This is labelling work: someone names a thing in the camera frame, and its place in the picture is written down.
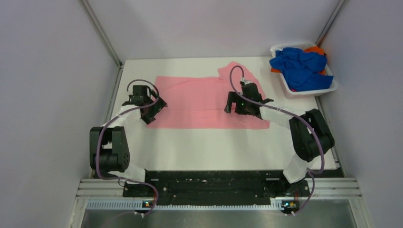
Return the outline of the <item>pink t shirt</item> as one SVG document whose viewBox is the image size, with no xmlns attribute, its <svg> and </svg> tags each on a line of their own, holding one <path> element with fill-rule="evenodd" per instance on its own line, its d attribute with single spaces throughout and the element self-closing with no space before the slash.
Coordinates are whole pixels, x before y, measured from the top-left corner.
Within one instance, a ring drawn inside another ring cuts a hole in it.
<svg viewBox="0 0 403 228">
<path fill-rule="evenodd" d="M 257 78 L 245 67 L 231 62 L 218 69 L 217 76 L 174 77 L 157 76 L 155 85 L 161 98 L 168 104 L 147 127 L 150 129 L 252 129 L 269 128 L 269 121 L 251 115 L 240 115 L 224 111 L 228 93 L 235 87 L 241 90 L 242 77 L 263 89 Z"/>
</svg>

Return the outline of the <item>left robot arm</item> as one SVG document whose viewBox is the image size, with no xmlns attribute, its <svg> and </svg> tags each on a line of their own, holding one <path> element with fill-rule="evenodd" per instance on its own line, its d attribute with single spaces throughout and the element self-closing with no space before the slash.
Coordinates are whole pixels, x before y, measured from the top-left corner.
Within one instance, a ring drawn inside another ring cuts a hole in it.
<svg viewBox="0 0 403 228">
<path fill-rule="evenodd" d="M 167 103 L 156 86 L 134 85 L 117 114 L 102 126 L 91 128 L 89 160 L 98 178 L 135 183 L 134 190 L 140 196 L 152 192 L 152 183 L 145 179 L 146 170 L 131 160 L 134 149 L 129 136 L 136 123 L 149 125 L 165 107 Z"/>
</svg>

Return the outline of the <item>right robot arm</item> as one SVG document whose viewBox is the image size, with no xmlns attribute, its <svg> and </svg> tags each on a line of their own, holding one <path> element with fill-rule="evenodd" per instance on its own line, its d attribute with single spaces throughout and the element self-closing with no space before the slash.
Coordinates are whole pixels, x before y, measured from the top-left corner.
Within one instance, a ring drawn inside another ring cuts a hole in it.
<svg viewBox="0 0 403 228">
<path fill-rule="evenodd" d="M 291 196 L 312 161 L 334 146 L 334 138 L 317 109 L 297 115 L 263 99 L 255 83 L 241 84 L 241 92 L 214 89 L 195 94 L 189 86 L 165 90 L 168 107 L 147 127 L 158 133 L 157 160 L 169 159 L 169 170 L 246 170 L 264 164 L 277 167 L 290 155 L 280 145 L 290 130 L 295 154 L 274 184 L 274 192 Z"/>
</svg>

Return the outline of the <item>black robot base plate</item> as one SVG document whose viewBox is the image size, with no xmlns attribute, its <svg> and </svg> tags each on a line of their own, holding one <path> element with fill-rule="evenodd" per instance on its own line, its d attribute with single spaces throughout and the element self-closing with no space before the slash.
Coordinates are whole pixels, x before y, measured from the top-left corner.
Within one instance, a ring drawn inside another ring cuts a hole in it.
<svg viewBox="0 0 403 228">
<path fill-rule="evenodd" d="M 289 184 L 281 171 L 147 171 L 158 206 L 269 205 L 275 197 L 309 196 L 306 180 Z"/>
</svg>

